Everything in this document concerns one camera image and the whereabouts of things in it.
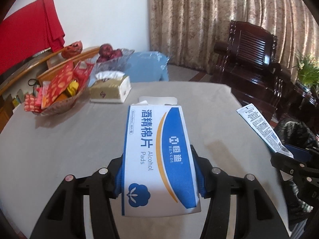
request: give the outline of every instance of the curtain fold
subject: curtain fold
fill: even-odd
[[[295,53],[319,56],[318,24],[302,0],[150,0],[151,48],[171,63],[212,72],[217,40],[227,41],[231,20],[277,35],[276,60],[296,78]]]

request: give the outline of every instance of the blue printed panel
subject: blue printed panel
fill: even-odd
[[[162,152],[168,180],[186,208],[196,207],[195,191],[179,108],[167,114],[162,133]]]

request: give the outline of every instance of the potted plant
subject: potted plant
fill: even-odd
[[[316,88],[319,84],[319,62],[311,55],[301,55],[300,52],[296,54],[298,77],[297,84],[305,91],[309,92],[311,87]]]

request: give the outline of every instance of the beige tablecloth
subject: beige tablecloth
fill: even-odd
[[[84,99],[69,112],[41,117],[17,109],[0,134],[0,201],[5,214],[27,236],[55,189],[68,174],[92,175],[123,152],[128,106],[139,96],[175,96],[182,106],[197,153],[229,175],[254,174],[286,227],[287,208],[264,142],[237,114],[240,104],[225,85],[201,82],[134,83],[124,104],[91,104]],[[234,233],[232,197],[229,238]],[[85,198],[87,238],[92,238]],[[199,238],[202,212],[167,218],[121,216],[121,200],[111,200],[121,239]]]

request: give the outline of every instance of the gold tissue package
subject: gold tissue package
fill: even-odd
[[[90,100],[97,103],[123,103],[131,90],[130,77],[96,81],[90,87]]]

